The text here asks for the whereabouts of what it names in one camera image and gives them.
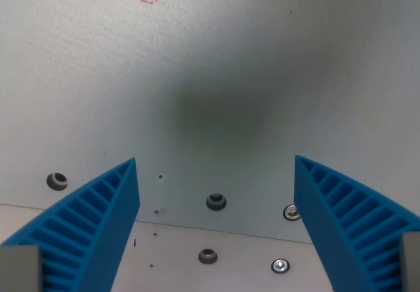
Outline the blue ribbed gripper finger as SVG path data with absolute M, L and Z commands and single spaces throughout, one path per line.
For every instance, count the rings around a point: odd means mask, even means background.
M 294 202 L 334 291 L 402 291 L 402 234 L 419 216 L 374 189 L 295 157 Z
M 39 248 L 42 291 L 110 291 L 139 208 L 131 158 L 57 201 L 2 244 Z

